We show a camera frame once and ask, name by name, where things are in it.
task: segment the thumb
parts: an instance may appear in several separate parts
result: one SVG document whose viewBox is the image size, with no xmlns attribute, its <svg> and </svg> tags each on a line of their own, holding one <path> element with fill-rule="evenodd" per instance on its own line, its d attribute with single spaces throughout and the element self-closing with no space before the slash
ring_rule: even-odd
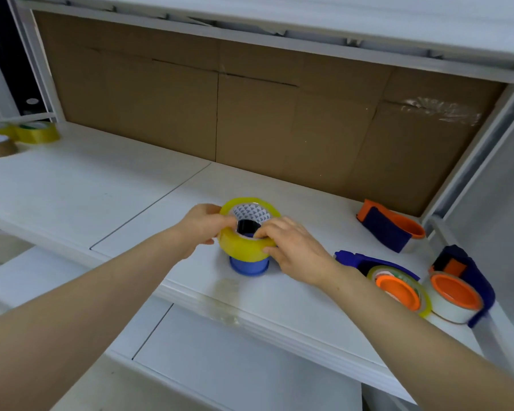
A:
<svg viewBox="0 0 514 411">
<path fill-rule="evenodd" d="M 278 262 L 280 264 L 280 267 L 282 266 L 282 264 L 286 263 L 288 260 L 288 257 L 278 247 L 265 247 L 262 249 L 262 251 L 265 254 L 268 254 L 271 257 L 273 257 L 276 260 L 276 262 Z"/>
</svg>

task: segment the blue spool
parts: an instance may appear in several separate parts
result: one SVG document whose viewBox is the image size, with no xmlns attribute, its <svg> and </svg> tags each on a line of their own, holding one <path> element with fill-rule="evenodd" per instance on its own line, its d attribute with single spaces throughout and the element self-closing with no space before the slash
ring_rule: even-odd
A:
<svg viewBox="0 0 514 411">
<path fill-rule="evenodd" d="M 268 269 L 270 260 L 265 258 L 263 261 L 257 262 L 243 262 L 235 260 L 233 257 L 230 258 L 230 266 L 238 274 L 248 277 L 257 277 L 265 273 Z"/>
</svg>

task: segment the tile floor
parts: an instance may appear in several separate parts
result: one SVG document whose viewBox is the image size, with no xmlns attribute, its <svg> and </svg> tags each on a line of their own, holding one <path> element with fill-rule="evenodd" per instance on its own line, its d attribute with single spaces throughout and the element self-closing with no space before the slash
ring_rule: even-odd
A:
<svg viewBox="0 0 514 411">
<path fill-rule="evenodd" d="M 0 235 L 0 264 L 32 245 L 9 235 Z M 134 370 L 102 356 L 53 411 L 210 411 L 177 392 Z"/>
</svg>

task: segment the person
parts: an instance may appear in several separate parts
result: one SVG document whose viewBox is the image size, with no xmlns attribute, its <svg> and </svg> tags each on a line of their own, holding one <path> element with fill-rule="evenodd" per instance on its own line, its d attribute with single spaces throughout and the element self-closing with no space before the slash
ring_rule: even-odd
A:
<svg viewBox="0 0 514 411">
<path fill-rule="evenodd" d="M 0 411 L 50 409 L 103 354 L 171 268 L 236 219 L 200 204 L 176 225 L 0 316 Z M 299 223 L 256 238 L 282 271 L 333 299 L 422 409 L 514 410 L 514 380 L 336 262 Z"/>
</svg>

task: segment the clear tape on cardboard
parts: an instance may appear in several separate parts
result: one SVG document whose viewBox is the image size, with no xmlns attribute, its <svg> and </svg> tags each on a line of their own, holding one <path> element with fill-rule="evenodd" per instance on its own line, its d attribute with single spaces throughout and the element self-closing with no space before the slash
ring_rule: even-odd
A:
<svg viewBox="0 0 514 411">
<path fill-rule="evenodd" d="M 475 126 L 480 123 L 482 114 L 474 108 L 455 102 L 446 102 L 433 98 L 410 98 L 403 101 L 410 106 L 403 106 L 403 112 L 421 113 L 438 116 L 440 121 Z"/>
</svg>

